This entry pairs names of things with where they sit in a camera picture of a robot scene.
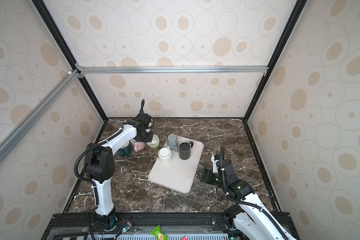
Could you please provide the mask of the pink faceted mug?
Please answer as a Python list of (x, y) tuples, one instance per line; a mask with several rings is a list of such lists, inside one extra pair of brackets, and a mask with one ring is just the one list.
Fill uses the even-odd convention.
[(137, 142), (137, 141), (134, 140), (134, 139), (131, 139), (130, 142), (131, 142), (131, 144), (132, 144), (133, 149), (134, 149), (135, 152), (139, 152), (139, 151), (143, 150), (143, 149), (145, 148), (145, 145), (146, 145), (146, 143), (144, 143), (144, 142)]

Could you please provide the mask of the light green mug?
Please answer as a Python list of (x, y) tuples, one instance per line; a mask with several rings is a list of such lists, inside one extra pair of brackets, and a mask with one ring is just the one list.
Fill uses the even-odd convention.
[(157, 135), (153, 134), (153, 138), (147, 145), (152, 149), (157, 149), (160, 145), (160, 139)]

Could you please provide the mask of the dark green faceted mug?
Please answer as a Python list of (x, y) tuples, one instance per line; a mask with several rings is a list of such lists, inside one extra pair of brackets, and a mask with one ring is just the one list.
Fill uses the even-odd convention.
[(131, 142), (128, 141), (119, 149), (119, 156), (120, 157), (128, 157), (132, 154), (132, 145)]

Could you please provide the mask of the white mug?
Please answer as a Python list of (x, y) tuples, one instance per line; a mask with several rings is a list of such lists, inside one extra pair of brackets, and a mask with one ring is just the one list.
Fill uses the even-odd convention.
[(158, 159), (164, 165), (169, 164), (172, 161), (171, 147), (167, 146), (167, 147), (161, 148), (158, 152)]

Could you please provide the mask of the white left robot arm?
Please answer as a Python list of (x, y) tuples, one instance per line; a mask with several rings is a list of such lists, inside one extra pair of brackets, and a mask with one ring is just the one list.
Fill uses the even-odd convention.
[(74, 166), (76, 177), (92, 185), (95, 196), (95, 220), (107, 228), (116, 225), (117, 217), (111, 195), (111, 178), (115, 172), (114, 155), (131, 139), (148, 143), (153, 139), (154, 121), (144, 112), (145, 100), (137, 116), (123, 123), (113, 135), (99, 143), (90, 143)]

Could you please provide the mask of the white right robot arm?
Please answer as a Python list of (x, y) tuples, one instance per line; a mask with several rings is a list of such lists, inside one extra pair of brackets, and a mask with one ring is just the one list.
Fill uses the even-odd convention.
[(225, 146), (211, 157), (213, 169), (203, 169), (200, 181), (214, 185), (224, 196), (235, 203), (224, 212), (224, 223), (230, 230), (239, 230), (250, 240), (294, 240), (293, 237), (270, 213), (253, 187), (240, 180), (232, 162), (225, 158)]

